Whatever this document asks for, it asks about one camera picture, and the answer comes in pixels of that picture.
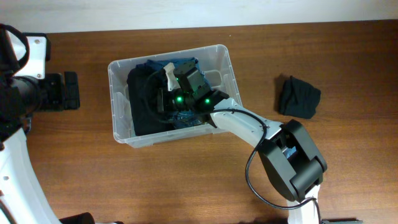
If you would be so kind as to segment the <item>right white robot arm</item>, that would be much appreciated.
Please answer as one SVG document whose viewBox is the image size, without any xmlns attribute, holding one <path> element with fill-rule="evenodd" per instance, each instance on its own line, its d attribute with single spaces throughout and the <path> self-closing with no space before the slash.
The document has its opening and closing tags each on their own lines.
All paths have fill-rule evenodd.
<svg viewBox="0 0 398 224">
<path fill-rule="evenodd" d="M 168 63 L 155 74 L 167 82 L 157 94 L 155 115 L 161 123 L 197 119 L 233 133 L 254 148 L 245 167 L 251 192 L 269 206 L 288 211 L 288 223 L 322 222 L 318 193 L 327 164 L 301 123 L 292 119 L 283 124 L 243 108 L 228 94 L 209 86 L 195 62 L 178 67 Z M 285 206 L 266 200 L 252 186 L 249 170 L 255 155 L 272 186 L 286 199 Z"/>
</svg>

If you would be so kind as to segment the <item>dark blue jeans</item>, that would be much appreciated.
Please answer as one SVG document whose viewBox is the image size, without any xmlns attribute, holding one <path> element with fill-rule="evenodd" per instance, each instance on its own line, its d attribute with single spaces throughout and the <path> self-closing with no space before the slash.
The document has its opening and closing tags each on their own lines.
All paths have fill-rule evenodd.
<svg viewBox="0 0 398 224">
<path fill-rule="evenodd" d="M 145 63 L 136 65 L 136 67 L 140 66 L 146 66 L 146 67 L 151 67 L 157 72 L 161 72 L 161 70 L 170 62 L 174 64 L 175 67 L 181 65 L 184 62 L 188 61 L 193 61 L 196 63 L 197 69 L 201 72 L 202 75 L 204 73 L 200 70 L 198 60 L 195 57 L 192 58 L 175 58 L 175 59 L 170 59 L 170 60 L 148 60 Z M 211 87 L 213 90 L 213 94 L 211 96 L 212 100 L 212 105 L 214 108 L 215 105 L 215 95 L 218 93 L 217 90 L 215 90 L 213 87 Z M 149 110 L 150 114 L 157 119 L 161 123 L 165 124 L 172 124 L 175 129 L 181 129 L 181 128 L 189 128 L 192 126 L 198 126 L 204 123 L 207 123 L 209 120 L 209 115 L 208 111 L 202 112 L 202 113 L 194 113 L 191 110 L 188 111 L 173 111 L 169 113 L 158 113 L 157 109 L 155 112 L 153 112 L 148 105 L 147 99 L 145 99 L 145 104 L 147 109 Z"/>
</svg>

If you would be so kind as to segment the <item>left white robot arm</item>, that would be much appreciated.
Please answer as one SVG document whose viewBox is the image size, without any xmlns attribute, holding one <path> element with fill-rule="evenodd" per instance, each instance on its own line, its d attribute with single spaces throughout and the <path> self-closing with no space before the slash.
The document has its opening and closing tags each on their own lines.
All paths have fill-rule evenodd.
<svg viewBox="0 0 398 224">
<path fill-rule="evenodd" d="M 77 74 L 46 73 L 50 51 L 46 34 L 1 24 L 1 223 L 95 221 L 88 212 L 57 218 L 29 158 L 34 113 L 80 107 Z"/>
</svg>

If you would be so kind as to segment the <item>clear plastic storage bin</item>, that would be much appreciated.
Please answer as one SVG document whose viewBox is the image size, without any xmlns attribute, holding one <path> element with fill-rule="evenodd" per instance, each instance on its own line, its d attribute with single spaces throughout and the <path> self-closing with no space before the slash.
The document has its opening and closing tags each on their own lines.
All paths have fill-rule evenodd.
<svg viewBox="0 0 398 224">
<path fill-rule="evenodd" d="M 170 60 L 175 58 L 198 59 L 199 68 L 203 71 L 210 85 L 227 93 L 239 105 L 242 104 L 238 85 L 234 76 L 228 48 L 222 44 L 199 47 L 195 49 L 168 52 L 145 57 L 115 60 L 108 65 L 108 77 L 111 97 L 114 139 L 131 147 L 146 147 L 155 143 L 191 138 L 205 134 L 218 134 L 223 130 L 209 124 L 177 129 L 155 134 L 138 136 L 134 130 L 131 113 L 131 97 L 127 86 L 127 76 L 136 65 L 148 60 Z"/>
</svg>

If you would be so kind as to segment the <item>large black garment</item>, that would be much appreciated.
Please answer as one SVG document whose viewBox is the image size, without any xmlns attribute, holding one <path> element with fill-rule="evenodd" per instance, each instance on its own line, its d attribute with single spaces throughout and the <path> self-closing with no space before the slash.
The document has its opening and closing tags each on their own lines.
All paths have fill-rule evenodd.
<svg viewBox="0 0 398 224">
<path fill-rule="evenodd" d="M 174 130 L 172 124 L 165 124 L 155 119 L 146 107 L 155 112 L 157 109 L 157 90 L 167 86 L 164 72 L 157 72 L 151 67 L 133 68 L 127 76 L 129 101 L 132 121 L 136 136 L 162 133 Z"/>
</svg>

